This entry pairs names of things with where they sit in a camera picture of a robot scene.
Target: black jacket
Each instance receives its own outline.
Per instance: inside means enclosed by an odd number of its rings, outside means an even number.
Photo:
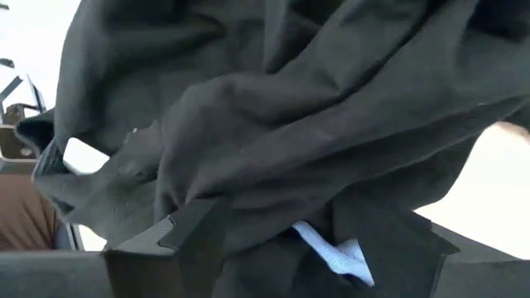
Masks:
[[[40,190],[111,246],[193,199],[229,196],[226,291],[259,297],[249,285],[270,283],[263,296],[290,297],[292,278],[267,276],[308,251],[289,234],[297,220],[331,242],[355,237],[337,195],[430,204],[487,126],[529,127],[530,5],[505,3],[84,0],[55,111],[18,131],[57,161],[37,172]],[[110,161],[68,173],[70,137]]]

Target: brown pants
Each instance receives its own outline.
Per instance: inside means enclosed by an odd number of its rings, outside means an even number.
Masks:
[[[30,177],[0,175],[0,251],[53,249],[58,223]]]

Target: dark gray fabric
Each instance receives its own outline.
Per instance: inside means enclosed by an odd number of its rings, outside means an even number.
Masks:
[[[0,254],[2,297],[114,298],[106,263],[96,252]]]
[[[87,176],[48,167],[36,183],[111,243],[193,199],[233,196],[234,262],[322,219],[345,188],[403,209],[437,201],[478,135],[528,109],[529,5],[516,3],[84,0],[53,158],[70,137],[112,157]]]

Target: black strap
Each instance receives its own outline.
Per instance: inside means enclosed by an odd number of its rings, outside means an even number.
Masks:
[[[22,83],[22,79],[20,77],[16,77],[9,83],[9,85],[0,93],[0,103],[3,103],[3,101],[11,94],[17,87]]]

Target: cloth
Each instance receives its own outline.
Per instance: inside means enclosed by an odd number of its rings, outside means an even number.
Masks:
[[[58,218],[30,177],[0,175],[0,190],[0,251],[53,249]]]
[[[369,286],[373,286],[372,275],[357,239],[350,239],[338,247],[334,247],[326,242],[307,222],[301,221],[293,224],[292,227],[324,259],[331,271],[337,274],[356,276]]]
[[[435,202],[487,126],[525,123],[529,7],[84,0],[55,111],[18,133],[42,150],[40,191],[109,246],[193,199],[229,197],[217,297],[341,296],[352,285],[280,235],[318,214],[333,245],[356,238],[342,224],[350,210],[333,205],[346,189],[402,209]],[[109,162],[68,173],[70,137]]]

